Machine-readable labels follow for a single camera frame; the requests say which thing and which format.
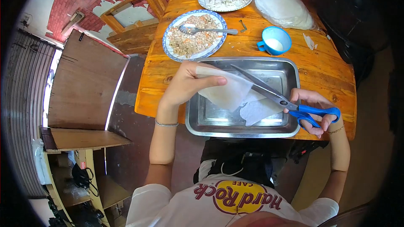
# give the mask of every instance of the white t-shirt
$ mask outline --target white t-shirt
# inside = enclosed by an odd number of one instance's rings
[[[205,177],[211,165],[212,161],[204,161],[199,168],[200,182],[174,196],[160,184],[137,188],[132,196],[126,227],[228,226],[256,211],[267,211],[318,226],[338,213],[337,202],[329,198],[319,198],[297,212],[270,187],[224,174]]]

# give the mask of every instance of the blue-rimmed plate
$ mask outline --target blue-rimmed plate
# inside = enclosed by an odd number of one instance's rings
[[[209,14],[210,17],[215,21],[217,25],[217,29],[227,29],[227,24],[225,20],[216,12],[212,12],[209,10],[194,10],[190,11],[187,13],[182,14],[178,18],[176,18],[166,29],[164,36],[163,36],[163,49],[166,55],[168,55],[169,58],[173,59],[176,62],[182,62],[183,60],[189,60],[193,61],[197,58],[206,58],[211,56],[213,53],[215,53],[225,42],[227,33],[218,33],[218,38],[212,43],[209,48],[205,49],[204,51],[201,51],[199,53],[193,54],[187,58],[185,55],[178,55],[175,54],[173,51],[173,48],[170,47],[170,35],[172,32],[170,32],[171,28],[178,27],[182,22],[187,20],[190,16],[202,16],[205,14]]]

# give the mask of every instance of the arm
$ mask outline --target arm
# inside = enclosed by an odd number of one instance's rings
[[[343,120],[330,124],[328,132],[343,127]],[[350,165],[351,149],[345,128],[330,134],[331,145],[331,174],[319,198],[326,197],[339,203],[344,189],[347,172]]]
[[[295,103],[297,100],[304,100],[309,106],[327,109],[335,107],[335,105],[315,91],[294,88],[290,93],[290,101]],[[312,117],[321,121],[321,128],[313,127],[309,122],[302,120],[301,123],[308,133],[316,135],[319,139],[326,131],[335,132],[330,134],[331,145],[331,174],[328,177],[327,184],[321,192],[319,198],[330,198],[337,203],[341,199],[347,177],[348,167],[350,165],[351,150],[348,142],[345,128],[343,128],[343,120],[339,119],[335,123],[331,123],[336,119],[335,115],[326,114],[323,118],[312,115]]]
[[[183,62],[160,100],[156,121],[162,124],[178,122],[178,108],[203,88],[225,85],[224,77],[198,79],[196,67],[212,67],[204,63]],[[149,171],[144,185],[161,184],[171,190],[171,175],[175,156],[175,133],[177,127],[154,126],[149,152]]]

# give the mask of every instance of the scissor blade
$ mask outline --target scissor blade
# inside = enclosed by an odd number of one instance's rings
[[[273,100],[275,103],[281,105],[284,108],[289,110],[297,110],[297,105],[290,103],[286,97],[284,97],[281,93],[276,91],[274,88],[271,88],[268,84],[261,81],[260,79],[256,78],[255,76],[247,73],[244,69],[237,67],[236,65],[230,64],[232,67],[237,69],[238,72],[245,75],[248,79],[250,79],[254,85],[251,87],[256,92],[260,93],[261,95]]]

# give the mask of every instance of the hand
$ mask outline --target hand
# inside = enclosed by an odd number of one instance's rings
[[[184,61],[164,92],[160,103],[179,106],[203,88],[227,84],[227,79],[224,77],[210,76],[198,79],[195,72],[196,66],[216,68],[205,63]]]
[[[314,108],[319,108],[319,109],[328,109],[335,107],[335,105],[320,95],[318,92],[315,91],[310,91],[310,90],[305,90],[305,89],[300,89],[300,88],[293,88],[292,91],[290,92],[290,102],[291,103],[296,103],[297,100],[304,100],[306,105],[314,107]],[[301,124],[303,127],[306,129],[306,131],[310,134],[316,135],[319,139],[321,138],[321,135],[327,131],[329,125],[331,124],[332,121],[336,119],[336,115],[331,115],[331,114],[326,114],[324,117],[320,117],[314,114],[310,114],[311,117],[316,120],[316,121],[321,121],[321,128],[313,127],[309,122],[306,120],[300,120]]]

